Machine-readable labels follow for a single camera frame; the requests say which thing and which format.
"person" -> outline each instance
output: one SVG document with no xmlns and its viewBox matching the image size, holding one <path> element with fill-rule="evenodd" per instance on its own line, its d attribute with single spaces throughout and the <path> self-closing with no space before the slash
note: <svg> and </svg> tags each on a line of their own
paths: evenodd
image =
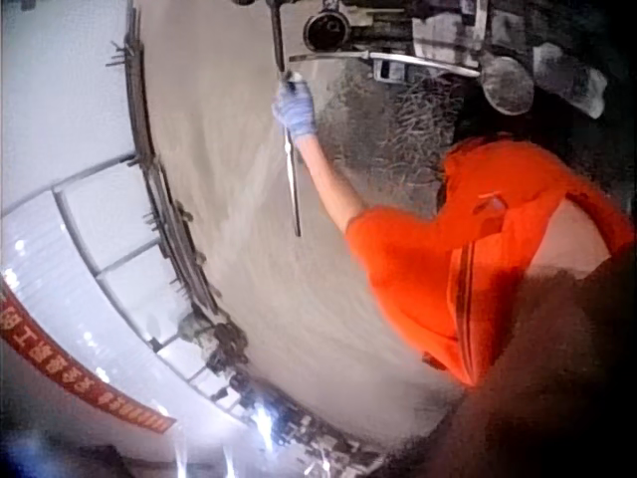
<svg viewBox="0 0 637 478">
<path fill-rule="evenodd" d="M 583 279 L 634 241 L 598 188 L 530 142 L 493 134 L 456 144 L 443 164 L 444 205 L 427 221 L 367 205 L 332 167 L 303 80 L 282 82 L 273 110 L 387 320 L 465 385 L 483 379 L 551 278 Z"/>
<path fill-rule="evenodd" d="M 369 478 L 621 476 L 632 466 L 636 249 L 561 273 L 483 381 Z"/>
</svg>

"orange sleeve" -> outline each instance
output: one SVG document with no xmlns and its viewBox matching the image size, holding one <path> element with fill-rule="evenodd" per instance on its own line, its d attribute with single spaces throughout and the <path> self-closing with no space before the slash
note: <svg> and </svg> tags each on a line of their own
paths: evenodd
<svg viewBox="0 0 637 478">
<path fill-rule="evenodd" d="M 451 252 L 436 237 L 432 223 L 390 207 L 368 209 L 345 231 L 389 322 L 412 347 L 449 367 L 457 355 L 446 303 Z"/>
</svg>

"metal frame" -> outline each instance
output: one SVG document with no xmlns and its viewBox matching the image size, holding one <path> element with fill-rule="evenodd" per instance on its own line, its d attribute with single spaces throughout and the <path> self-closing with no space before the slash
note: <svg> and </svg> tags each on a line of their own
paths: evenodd
<svg viewBox="0 0 637 478">
<path fill-rule="evenodd" d="M 309 53 L 302 55 L 292 55 L 289 58 L 290 63 L 310 62 L 316 60 L 381 60 L 387 62 L 404 63 L 406 65 L 415 65 L 418 67 L 436 68 L 445 72 L 453 73 L 466 78 L 479 78 L 480 72 L 467 67 L 460 67 L 450 63 L 439 62 L 436 60 L 426 60 L 424 58 L 413 57 L 398 53 L 382 53 L 370 52 L 368 50 L 360 52 L 333 52 L 333 53 Z"/>
</svg>

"orange shirt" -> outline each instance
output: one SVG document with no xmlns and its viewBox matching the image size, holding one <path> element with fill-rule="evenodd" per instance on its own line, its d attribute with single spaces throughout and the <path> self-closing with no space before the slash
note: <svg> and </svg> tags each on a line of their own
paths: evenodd
<svg viewBox="0 0 637 478">
<path fill-rule="evenodd" d="M 375 207 L 345 238 L 406 342 L 475 384 L 502 351 L 517 287 L 561 200 L 586 212 L 611 254 L 634 231 L 595 186 L 534 144 L 466 141 L 444 167 L 447 202 L 434 221 Z"/>
</svg>

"metal pole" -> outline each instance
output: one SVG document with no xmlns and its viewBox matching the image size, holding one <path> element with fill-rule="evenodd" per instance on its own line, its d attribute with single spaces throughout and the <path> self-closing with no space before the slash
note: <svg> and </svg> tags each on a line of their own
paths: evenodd
<svg viewBox="0 0 637 478">
<path fill-rule="evenodd" d="M 272 35 L 275 47 L 275 62 L 277 63 L 277 69 L 279 70 L 279 81 L 285 81 L 287 79 L 287 75 L 283 48 L 283 33 L 281 28 L 281 4 L 277 0 L 268 3 L 270 5 L 272 17 Z M 285 151 L 288 170 L 288 184 L 290 185 L 290 199 L 292 201 L 293 225 L 295 228 L 295 235 L 297 237 L 301 237 L 301 216 L 299 213 L 299 195 L 297 191 L 295 148 L 290 132 L 287 129 L 285 130 Z"/>
</svg>

